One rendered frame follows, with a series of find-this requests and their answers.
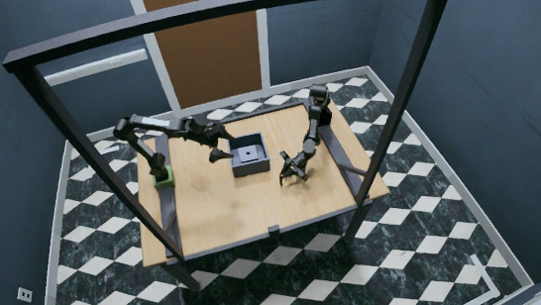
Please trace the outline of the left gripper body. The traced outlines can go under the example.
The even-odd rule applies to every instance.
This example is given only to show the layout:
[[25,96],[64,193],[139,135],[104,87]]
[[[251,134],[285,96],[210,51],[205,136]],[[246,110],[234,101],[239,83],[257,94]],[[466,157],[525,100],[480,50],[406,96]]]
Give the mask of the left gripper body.
[[[205,131],[203,131],[202,133],[202,136],[201,136],[201,139],[199,141],[199,144],[201,146],[207,146],[209,147],[209,149],[212,149],[212,148],[215,148],[211,151],[211,153],[209,154],[209,162],[211,163],[215,163],[216,160],[218,159],[219,155],[220,155],[220,150],[217,149],[218,148],[218,141],[219,139],[217,139],[217,142],[215,143],[212,143],[210,142],[207,138],[206,138],[206,135],[208,135],[208,132],[207,132],[207,129]],[[215,145],[216,144],[216,145]]]

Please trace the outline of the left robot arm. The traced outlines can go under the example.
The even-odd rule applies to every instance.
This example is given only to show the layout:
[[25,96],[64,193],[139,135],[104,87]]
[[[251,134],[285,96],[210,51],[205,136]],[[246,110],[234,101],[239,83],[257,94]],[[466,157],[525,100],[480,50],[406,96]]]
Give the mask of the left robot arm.
[[[113,135],[115,134],[114,136],[120,141],[128,142],[148,161],[148,165],[151,168],[149,174],[156,178],[156,182],[159,182],[168,179],[168,170],[164,166],[165,156],[161,152],[153,152],[135,134],[134,129],[138,128],[162,132],[172,138],[183,138],[185,142],[190,140],[199,143],[202,133],[208,123],[209,120],[204,114],[192,115],[191,118],[171,118],[168,120],[160,120],[132,114],[131,116],[126,116],[125,118],[118,120],[113,130]],[[224,136],[224,127],[222,126],[221,122],[215,120],[213,121],[212,128],[207,128],[207,132],[208,135],[206,135],[206,138],[210,142],[215,143],[217,142],[217,139]]]

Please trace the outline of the white flat plate with hole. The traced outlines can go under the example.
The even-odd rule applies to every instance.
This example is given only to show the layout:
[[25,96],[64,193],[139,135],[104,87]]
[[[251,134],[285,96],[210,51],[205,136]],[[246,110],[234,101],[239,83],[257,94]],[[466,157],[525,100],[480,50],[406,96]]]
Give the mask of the white flat plate with hole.
[[255,145],[239,148],[238,151],[241,163],[259,160]]

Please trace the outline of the black metal gantry frame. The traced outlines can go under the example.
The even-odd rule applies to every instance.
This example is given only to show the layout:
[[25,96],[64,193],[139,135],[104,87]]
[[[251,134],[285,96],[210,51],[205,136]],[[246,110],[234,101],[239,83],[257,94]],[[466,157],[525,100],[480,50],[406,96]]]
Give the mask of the black metal gantry frame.
[[[9,51],[2,65],[8,73],[15,74],[61,133],[127,208],[179,261],[184,261],[183,251],[168,236],[176,215],[175,210],[171,210],[162,228],[85,135],[36,65],[174,27],[310,1],[317,0],[200,0],[190,2],[112,21]],[[342,162],[338,163],[340,168],[364,177],[355,199],[358,207],[363,206],[378,174],[432,44],[447,1],[427,0],[410,55],[367,171]]]

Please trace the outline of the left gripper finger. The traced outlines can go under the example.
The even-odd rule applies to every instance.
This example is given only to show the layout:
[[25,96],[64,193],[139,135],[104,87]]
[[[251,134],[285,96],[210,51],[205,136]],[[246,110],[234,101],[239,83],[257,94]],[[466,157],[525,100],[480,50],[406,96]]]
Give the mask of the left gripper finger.
[[220,137],[220,139],[236,141],[236,139],[226,131],[225,126],[224,126],[224,136]]
[[[221,155],[221,156],[220,156],[220,155]],[[232,154],[227,153],[227,152],[223,152],[222,150],[220,150],[220,155],[219,155],[219,157],[218,157],[217,160],[219,160],[219,159],[224,159],[224,158],[232,158],[232,157],[234,157]],[[216,161],[217,161],[217,160],[216,160]]]

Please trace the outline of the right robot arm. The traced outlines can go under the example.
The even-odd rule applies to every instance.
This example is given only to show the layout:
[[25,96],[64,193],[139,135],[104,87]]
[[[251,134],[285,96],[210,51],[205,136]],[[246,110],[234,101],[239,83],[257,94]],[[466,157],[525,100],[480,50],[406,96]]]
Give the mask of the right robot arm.
[[[318,146],[320,146],[320,143],[321,143],[321,138],[319,137],[320,132],[317,131],[317,133],[316,133],[316,129],[318,128],[318,120],[319,120],[318,115],[319,114],[321,115],[323,113],[327,113],[328,112],[327,105],[329,106],[329,104],[331,103],[331,98],[330,98],[330,96],[328,94],[329,93],[328,86],[319,85],[319,84],[312,84],[312,86],[310,86],[309,94],[308,94],[308,100],[309,100],[310,103],[311,103],[311,101],[310,101],[309,96],[312,96],[312,97],[317,96],[317,99],[326,98],[327,100],[326,99],[317,100],[316,98],[315,99],[313,98],[314,105],[310,104],[309,129],[307,130],[307,133],[305,134],[304,139],[303,139],[303,143],[305,143],[305,142],[307,142],[307,143],[305,143],[305,145],[302,146],[302,148],[303,148],[302,152],[306,155],[306,157],[308,159],[311,159],[316,155],[317,150],[315,150],[315,146],[318,147]],[[311,90],[312,90],[312,92],[311,92]],[[318,102],[320,105],[315,104],[315,102]],[[321,104],[322,105],[324,104],[325,106],[324,105],[322,106]],[[319,138],[319,140],[318,140],[318,138]],[[311,139],[314,142],[312,142]],[[315,144],[315,146],[314,146],[314,144]]]

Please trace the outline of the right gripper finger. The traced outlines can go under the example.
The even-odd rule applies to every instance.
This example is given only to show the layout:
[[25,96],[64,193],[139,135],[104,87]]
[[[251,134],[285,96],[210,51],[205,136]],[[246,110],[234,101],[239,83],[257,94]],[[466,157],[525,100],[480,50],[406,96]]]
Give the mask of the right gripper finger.
[[290,166],[288,165],[288,163],[286,161],[284,161],[284,165],[283,165],[283,168],[282,168],[280,174],[284,175],[289,169],[290,169]]
[[[289,176],[291,176],[291,175],[297,175],[297,173],[295,172],[295,173],[296,173],[296,174],[295,174],[294,172],[295,172],[295,171],[294,171],[292,168],[290,168],[290,169],[282,176],[281,179],[284,179],[284,178],[289,177]],[[297,176],[298,176],[298,175],[297,175]]]

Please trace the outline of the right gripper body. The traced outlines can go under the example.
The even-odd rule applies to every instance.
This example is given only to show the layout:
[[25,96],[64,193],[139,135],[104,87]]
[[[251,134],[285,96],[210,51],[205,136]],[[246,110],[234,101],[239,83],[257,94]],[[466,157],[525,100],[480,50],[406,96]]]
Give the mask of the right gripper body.
[[[306,182],[308,180],[308,175],[306,174],[306,172],[301,169],[301,167],[304,165],[304,164],[307,164],[309,159],[306,157],[306,155],[303,153],[303,152],[298,152],[297,153],[297,156],[294,157],[294,158],[291,158],[289,157],[289,155],[285,152],[285,151],[282,151],[279,153],[280,155],[283,155],[283,159],[288,163],[289,166],[292,166],[293,167],[293,170],[297,173],[297,175],[299,174],[301,176],[301,178]],[[297,164],[295,164],[294,163]],[[296,168],[297,166],[297,168]],[[299,169],[300,168],[300,169]]]

